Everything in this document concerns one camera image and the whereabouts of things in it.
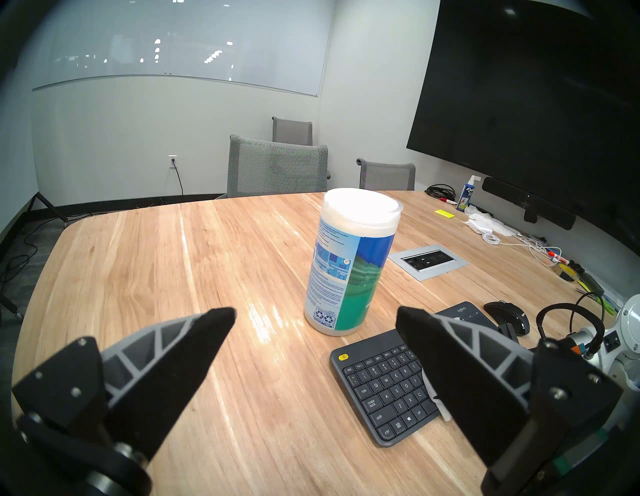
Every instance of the spray bottle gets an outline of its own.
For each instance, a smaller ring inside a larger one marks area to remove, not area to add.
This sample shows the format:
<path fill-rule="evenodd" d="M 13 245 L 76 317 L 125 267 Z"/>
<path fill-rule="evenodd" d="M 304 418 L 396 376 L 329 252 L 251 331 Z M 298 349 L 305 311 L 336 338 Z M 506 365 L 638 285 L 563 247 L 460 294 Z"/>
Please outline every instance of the spray bottle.
<path fill-rule="evenodd" d="M 459 210 L 461 212 L 465 211 L 469 200 L 471 200 L 471 195 L 474 194 L 474 181 L 479 181 L 480 179 L 480 176 L 471 176 L 469 182 L 465 184 L 464 188 L 462 188 L 462 193 L 460 194 L 460 199 L 458 200 L 458 204 L 456 205 L 456 210 Z"/>

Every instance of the shift key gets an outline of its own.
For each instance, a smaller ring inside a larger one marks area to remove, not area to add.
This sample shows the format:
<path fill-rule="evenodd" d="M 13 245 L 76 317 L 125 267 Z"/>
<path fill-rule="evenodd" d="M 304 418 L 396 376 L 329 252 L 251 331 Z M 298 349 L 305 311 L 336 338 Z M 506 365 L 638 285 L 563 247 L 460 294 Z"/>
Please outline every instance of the shift key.
<path fill-rule="evenodd" d="M 369 418 L 371 419 L 374 427 L 380 427 L 382 424 L 386 424 L 397 416 L 398 414 L 394 410 L 394 407 L 388 404 L 377 412 L 372 413 Z"/>

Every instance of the whiteboard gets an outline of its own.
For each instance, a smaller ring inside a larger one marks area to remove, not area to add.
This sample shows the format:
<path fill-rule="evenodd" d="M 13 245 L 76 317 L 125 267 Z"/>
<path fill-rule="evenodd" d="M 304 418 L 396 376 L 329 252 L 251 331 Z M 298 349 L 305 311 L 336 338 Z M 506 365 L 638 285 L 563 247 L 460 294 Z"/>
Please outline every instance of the whiteboard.
<path fill-rule="evenodd" d="M 63 0 L 42 26 L 35 87 L 168 75 L 317 95 L 335 0 Z"/>

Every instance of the red marker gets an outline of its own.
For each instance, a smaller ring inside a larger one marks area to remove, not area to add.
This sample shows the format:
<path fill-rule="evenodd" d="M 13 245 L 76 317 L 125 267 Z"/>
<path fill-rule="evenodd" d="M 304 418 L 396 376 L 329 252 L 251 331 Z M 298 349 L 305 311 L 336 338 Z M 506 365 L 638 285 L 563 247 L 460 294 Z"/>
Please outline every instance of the red marker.
<path fill-rule="evenodd" d="M 556 254 L 556 253 L 552 252 L 551 250 L 549 250 L 549 251 L 547 252 L 547 254 L 551 257 L 551 259 L 552 259 L 554 262 L 560 262 L 561 264 L 568 264 L 568 263 L 569 263 L 569 260 L 567 260 L 567 259 L 566 259 L 566 258 L 564 258 L 564 257 L 561 257 L 560 255 L 558 255 L 558 254 Z"/>

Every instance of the disinfecting wipes canister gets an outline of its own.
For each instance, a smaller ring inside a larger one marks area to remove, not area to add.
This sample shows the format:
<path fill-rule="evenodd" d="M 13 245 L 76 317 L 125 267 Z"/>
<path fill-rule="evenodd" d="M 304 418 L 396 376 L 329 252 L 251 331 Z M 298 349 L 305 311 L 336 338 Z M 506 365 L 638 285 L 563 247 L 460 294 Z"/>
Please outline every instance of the disinfecting wipes canister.
<path fill-rule="evenodd" d="M 305 317 L 320 332 L 350 334 L 367 315 L 394 240 L 402 203 L 375 191 L 324 195 Z"/>

